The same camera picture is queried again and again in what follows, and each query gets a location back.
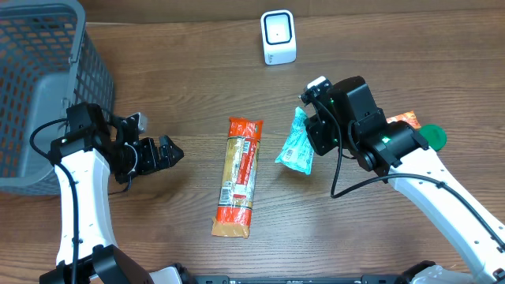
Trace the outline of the teal orange snack packet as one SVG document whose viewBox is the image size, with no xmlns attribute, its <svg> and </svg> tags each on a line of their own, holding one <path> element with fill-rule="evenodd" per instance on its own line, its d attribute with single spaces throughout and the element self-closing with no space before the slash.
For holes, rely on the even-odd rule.
<svg viewBox="0 0 505 284">
<path fill-rule="evenodd" d="M 294 112 L 290 135 L 287 137 L 275 162 L 281 163 L 291 170 L 310 175 L 312 172 L 314 150 L 309 142 L 305 128 L 305 120 L 307 118 L 307 114 L 298 106 Z"/>
</svg>

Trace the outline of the small orange snack box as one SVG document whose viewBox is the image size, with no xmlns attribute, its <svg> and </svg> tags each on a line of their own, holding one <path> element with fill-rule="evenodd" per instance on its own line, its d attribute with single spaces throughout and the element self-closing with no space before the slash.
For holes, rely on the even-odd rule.
<svg viewBox="0 0 505 284">
<path fill-rule="evenodd" d="M 413 111 L 405 112 L 403 114 L 399 114 L 399 115 L 396 115 L 394 117 L 390 117 L 387 119 L 387 123 L 392 123 L 392 122 L 397 122 L 397 121 L 404 121 L 416 130 L 421 129 L 421 124 L 417 120 L 417 116 Z"/>
</svg>

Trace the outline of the long red orange spaghetti pack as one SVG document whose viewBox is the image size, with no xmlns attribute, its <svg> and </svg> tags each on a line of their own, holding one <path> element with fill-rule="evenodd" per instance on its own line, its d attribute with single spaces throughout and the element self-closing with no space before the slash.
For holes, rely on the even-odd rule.
<svg viewBox="0 0 505 284">
<path fill-rule="evenodd" d="M 211 229 L 216 237 L 247 238 L 250 234 L 263 123 L 230 118 L 219 202 Z"/>
</svg>

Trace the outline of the green lid white jar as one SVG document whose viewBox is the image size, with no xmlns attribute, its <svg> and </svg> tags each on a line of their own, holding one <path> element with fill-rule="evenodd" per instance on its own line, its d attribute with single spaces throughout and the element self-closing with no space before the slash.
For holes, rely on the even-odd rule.
<svg viewBox="0 0 505 284">
<path fill-rule="evenodd" d="M 434 151 L 440 151 L 447 143 L 447 134 L 438 125 L 423 125 L 419 133 L 428 141 Z"/>
</svg>

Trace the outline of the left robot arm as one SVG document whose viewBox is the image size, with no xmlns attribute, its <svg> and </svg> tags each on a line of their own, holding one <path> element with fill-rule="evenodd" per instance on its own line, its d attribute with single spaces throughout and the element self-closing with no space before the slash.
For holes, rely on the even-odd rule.
<svg viewBox="0 0 505 284">
<path fill-rule="evenodd" d="M 62 236 L 56 268 L 41 283 L 193 283 L 179 263 L 148 272 L 116 242 L 109 204 L 109 178 L 131 186 L 135 177 L 175 166 L 184 152 L 168 136 L 140 138 L 140 113 L 106 118 L 101 106 L 79 103 L 66 110 L 69 131 L 41 155 L 54 167 L 61 191 Z"/>
</svg>

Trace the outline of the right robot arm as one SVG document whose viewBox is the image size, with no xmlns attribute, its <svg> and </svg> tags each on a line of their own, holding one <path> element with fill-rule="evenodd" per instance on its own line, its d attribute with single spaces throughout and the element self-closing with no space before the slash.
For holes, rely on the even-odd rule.
<svg viewBox="0 0 505 284">
<path fill-rule="evenodd" d="M 326 77 L 308 83 L 300 96 L 315 114 L 305 120 L 309 142 L 318 155 L 348 150 L 375 177 L 342 191 L 382 181 L 418 207 L 456 249 L 469 273 L 449 271 L 422 261 L 393 283 L 502 283 L 504 224 L 491 214 L 444 166 L 432 140 L 406 121 L 387 121 L 360 76 L 332 84 Z"/>
</svg>

